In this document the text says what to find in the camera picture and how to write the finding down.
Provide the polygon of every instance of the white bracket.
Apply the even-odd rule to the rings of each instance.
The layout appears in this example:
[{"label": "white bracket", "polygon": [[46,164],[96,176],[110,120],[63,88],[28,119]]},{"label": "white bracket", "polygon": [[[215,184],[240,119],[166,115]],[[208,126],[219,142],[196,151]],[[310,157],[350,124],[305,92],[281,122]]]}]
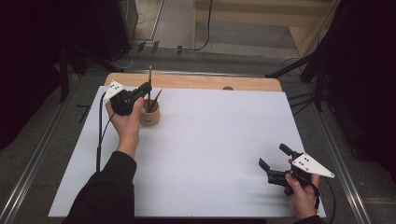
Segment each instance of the white bracket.
[{"label": "white bracket", "polygon": [[292,165],[298,167],[309,174],[323,175],[330,178],[334,178],[334,174],[330,172],[326,167],[318,163],[314,158],[304,153],[292,162]]},{"label": "white bracket", "polygon": [[112,80],[111,83],[110,83],[110,86],[107,89],[105,97],[103,98],[103,101],[107,102],[108,100],[111,99],[111,97],[117,95],[117,93],[119,93],[120,91],[122,91],[124,89],[125,89],[125,86],[123,86],[122,84]]}]

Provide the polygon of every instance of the gray floor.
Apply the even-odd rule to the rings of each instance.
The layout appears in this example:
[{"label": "gray floor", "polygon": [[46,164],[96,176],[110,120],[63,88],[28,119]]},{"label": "gray floor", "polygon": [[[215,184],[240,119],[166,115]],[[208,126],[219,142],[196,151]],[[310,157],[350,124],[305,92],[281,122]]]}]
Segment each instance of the gray floor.
[{"label": "gray floor", "polygon": [[[161,35],[161,29],[164,29],[166,26],[167,18],[172,18],[172,10],[170,10],[170,8],[173,8],[172,3],[176,4],[177,2],[180,1],[175,0],[175,2],[166,2],[163,12],[163,21],[160,22],[158,33],[156,34],[157,39],[165,39],[165,37]],[[236,24],[235,27],[230,27],[230,29],[237,30],[237,27],[238,24]],[[262,44],[258,47],[250,46],[249,48],[244,48],[245,44],[248,44],[247,41],[239,42],[245,43],[244,45],[235,45],[234,42],[227,43],[229,46],[226,49],[235,46],[235,48],[238,49],[237,52],[224,52],[221,49],[214,49],[213,45],[211,50],[203,50],[209,52],[185,51],[180,55],[177,55],[177,53],[172,50],[158,50],[155,54],[151,54],[149,49],[145,49],[140,53],[134,50],[131,52],[133,64],[126,69],[126,71],[146,71],[149,66],[152,65],[153,69],[156,71],[219,73],[244,75],[247,77],[256,77],[272,73],[277,71],[286,59],[294,58],[296,55],[292,53],[295,49],[290,44],[290,37],[284,30],[282,31],[281,27],[267,28],[274,32],[274,34],[268,36],[269,42],[265,42],[264,39],[262,40]],[[218,36],[219,39],[211,40],[211,42],[226,42],[221,38],[220,34],[218,34]],[[277,41],[279,45],[271,42],[271,40],[276,40],[277,38],[280,38]],[[182,39],[183,38],[173,38],[173,42],[171,42],[171,38],[169,38],[168,42],[163,45],[163,47],[172,48],[173,45],[184,45]],[[186,46],[188,44],[187,39],[187,37],[184,37]],[[262,51],[262,46],[271,50]],[[254,53],[251,54],[251,49],[253,48],[256,48],[260,53],[257,54],[253,50]],[[126,65],[130,62],[129,55],[125,55],[124,58],[116,63],[119,65]],[[286,61],[283,65],[285,66],[289,63],[292,63],[292,60]],[[16,206],[19,207],[19,210],[15,214],[15,218],[13,218],[13,223],[60,223],[62,221],[61,218],[48,217],[48,212],[83,126],[83,122],[79,123],[79,120],[82,117],[84,108],[77,107],[77,105],[90,105],[96,94],[97,88],[103,85],[106,75],[109,73],[95,63],[88,63],[88,65],[89,71],[86,76],[78,76],[78,80],[73,82],[76,83],[76,90],[72,92],[68,103],[64,105],[62,118],[59,120],[57,128],[48,141],[43,161],[37,173],[34,174],[35,178],[33,182],[29,183],[28,187],[30,188],[28,188],[26,194],[21,194],[23,200],[21,200],[20,206]],[[300,70],[296,69],[290,72],[289,75],[285,75],[279,79],[283,91],[288,96],[306,93],[314,86],[313,83],[301,83],[298,78],[299,74]],[[57,90],[30,119],[17,140],[9,147],[0,151],[0,206],[2,206],[2,208],[6,205],[10,193],[18,184],[29,160],[34,155],[35,148],[40,145],[40,139],[45,133],[52,115],[55,114],[59,108],[59,97],[60,91]],[[332,138],[342,155],[342,159],[346,164],[346,169],[350,173],[352,181],[358,189],[372,223],[396,223],[396,217],[392,214],[396,211],[396,188],[389,177],[388,171],[384,170],[375,162],[358,161],[354,159],[352,150],[340,127],[338,119],[333,115],[327,103],[323,103],[323,108],[324,112],[322,112],[321,115],[329,126]],[[325,132],[322,131],[317,116],[316,109],[313,105],[310,105],[295,116],[295,121],[305,150],[335,172],[336,169],[329,153],[329,145],[326,142],[327,136]],[[346,195],[346,189],[343,183],[339,178],[331,179],[330,183],[335,197],[332,196],[326,181],[321,179],[320,182],[320,192],[328,216],[332,214],[332,206],[334,201],[336,201],[334,223],[358,223]],[[267,223],[291,222],[291,219],[285,218],[267,220]]]}]

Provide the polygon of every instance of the metal strip on floor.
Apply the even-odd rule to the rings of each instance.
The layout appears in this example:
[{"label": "metal strip on floor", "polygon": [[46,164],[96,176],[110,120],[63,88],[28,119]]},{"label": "metal strip on floor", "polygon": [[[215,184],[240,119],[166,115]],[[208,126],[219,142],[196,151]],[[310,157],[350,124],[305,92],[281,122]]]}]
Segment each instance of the metal strip on floor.
[{"label": "metal strip on floor", "polygon": [[51,121],[49,122],[49,125],[47,126],[46,131],[44,131],[40,142],[35,148],[35,152],[33,153],[32,158],[29,160],[29,163],[23,171],[18,183],[11,191],[6,206],[0,215],[0,223],[2,224],[12,223],[15,216],[17,215],[21,203],[23,202],[27,191],[32,185],[35,175],[37,174],[38,169],[40,168],[40,165],[47,154],[47,145],[58,126],[59,120],[61,119],[62,114],[64,113],[64,110],[69,103],[71,96],[73,95],[80,82],[80,78],[77,75],[73,75],[70,78],[69,82],[70,93],[64,100],[64,103],[58,105],[53,117],[51,118]]},{"label": "metal strip on floor", "polygon": [[[310,90],[306,85],[304,85],[304,87],[307,92],[312,92],[312,90]],[[324,118],[323,114],[318,111],[315,105],[311,106],[313,106],[315,110],[315,116],[318,120],[318,124],[320,126],[320,129],[323,131],[326,142],[328,144],[327,149],[332,158],[332,163],[334,164],[334,168],[344,188],[344,192],[346,193],[346,197],[349,201],[356,220],[360,224],[372,223],[369,214],[364,207],[361,196],[359,195],[358,189],[356,188],[356,185],[354,184],[351,175],[341,157],[337,144],[332,137],[332,132],[330,131],[326,119]]]}]

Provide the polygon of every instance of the person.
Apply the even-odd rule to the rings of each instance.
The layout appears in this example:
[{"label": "person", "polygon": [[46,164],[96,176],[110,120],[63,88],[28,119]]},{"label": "person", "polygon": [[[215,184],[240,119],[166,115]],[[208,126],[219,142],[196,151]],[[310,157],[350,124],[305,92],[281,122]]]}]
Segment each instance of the person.
[{"label": "person", "polygon": [[[119,144],[101,172],[94,173],[78,193],[63,224],[78,223],[134,223],[134,156],[139,145],[139,114],[143,98],[134,103],[129,116],[114,114],[110,102],[106,110],[119,135]],[[300,183],[286,175],[294,193],[290,196],[290,209],[296,224],[320,223],[314,208],[315,193],[311,187],[302,188]],[[318,186],[319,176],[312,175]]]}]

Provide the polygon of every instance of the gray carpet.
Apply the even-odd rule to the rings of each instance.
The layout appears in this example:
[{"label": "gray carpet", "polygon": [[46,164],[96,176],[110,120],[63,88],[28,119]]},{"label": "gray carpet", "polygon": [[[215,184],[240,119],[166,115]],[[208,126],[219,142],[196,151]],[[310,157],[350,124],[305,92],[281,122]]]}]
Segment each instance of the gray carpet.
[{"label": "gray carpet", "polygon": [[[146,49],[140,53],[133,51],[132,55],[134,56],[134,63],[126,69],[127,72],[148,70],[149,66],[152,65],[154,71],[245,74],[248,77],[256,77],[277,71],[284,62],[284,59],[203,52],[185,51],[177,55],[172,50],[158,50],[155,54],[151,54],[150,50]],[[127,65],[130,63],[130,59],[126,55],[116,63]],[[83,122],[78,122],[84,113],[84,108],[77,107],[77,105],[90,105],[97,88],[104,83],[106,76],[109,74],[95,63],[88,63],[88,65],[89,71],[86,76],[79,76],[79,85],[71,95],[63,117],[49,140],[47,155],[35,175],[13,223],[62,222],[61,218],[48,217],[48,212],[83,127]],[[300,71],[297,69],[290,75],[285,75],[279,79],[283,91],[288,96],[306,93],[305,85],[299,81],[299,73]],[[6,205],[9,193],[17,184],[50,122],[50,118],[58,106],[59,97],[60,91],[57,90],[31,118],[17,140],[0,151],[0,206],[2,208]],[[326,103],[323,103],[323,107],[324,117],[337,146],[341,150],[347,169],[358,186],[359,193],[373,223],[396,223],[396,217],[392,214],[393,211],[396,211],[396,188],[389,177],[389,173],[374,162],[355,160],[337,118],[331,113]],[[293,111],[296,112],[299,109],[300,107],[297,106]],[[295,121],[305,150],[323,165],[330,168],[332,172],[335,172],[332,160],[327,152],[328,146],[325,137],[315,117],[313,105],[308,106],[296,115]],[[328,221],[332,215],[335,200],[334,223],[357,223],[340,180],[338,178],[331,179],[330,183],[335,198],[324,179],[321,179],[319,188],[328,215],[325,220]],[[267,223],[291,222],[292,219],[289,218],[267,219]]]}]

